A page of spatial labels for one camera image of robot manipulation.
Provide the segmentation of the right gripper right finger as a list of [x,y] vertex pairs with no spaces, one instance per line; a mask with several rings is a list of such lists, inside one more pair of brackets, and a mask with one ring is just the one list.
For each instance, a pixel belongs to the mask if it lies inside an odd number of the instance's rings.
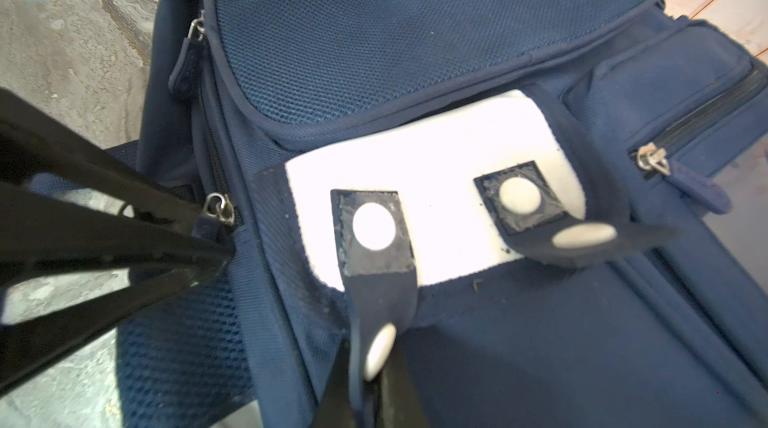
[[427,428],[428,418],[412,383],[401,347],[395,344],[377,376],[375,427]]

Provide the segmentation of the navy blue student backpack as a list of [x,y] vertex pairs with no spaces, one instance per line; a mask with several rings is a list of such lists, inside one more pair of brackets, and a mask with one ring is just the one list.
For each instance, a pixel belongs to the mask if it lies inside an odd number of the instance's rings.
[[160,0],[137,168],[235,248],[118,332],[128,427],[767,423],[767,67],[663,0]]

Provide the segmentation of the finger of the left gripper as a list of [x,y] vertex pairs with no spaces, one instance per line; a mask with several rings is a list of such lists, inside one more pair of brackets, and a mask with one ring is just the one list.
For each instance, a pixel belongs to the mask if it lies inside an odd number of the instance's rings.
[[[119,199],[132,217],[33,193],[52,174]],[[10,392],[137,314],[216,278],[233,248],[218,219],[183,201],[10,91],[1,94],[1,285],[132,268],[139,284],[1,328]]]

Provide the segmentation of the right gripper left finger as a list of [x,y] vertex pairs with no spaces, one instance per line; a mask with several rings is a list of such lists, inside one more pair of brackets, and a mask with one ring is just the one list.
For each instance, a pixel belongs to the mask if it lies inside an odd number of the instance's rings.
[[351,408],[348,387],[350,347],[342,341],[331,368],[323,396],[318,404],[312,428],[355,428],[356,416]]

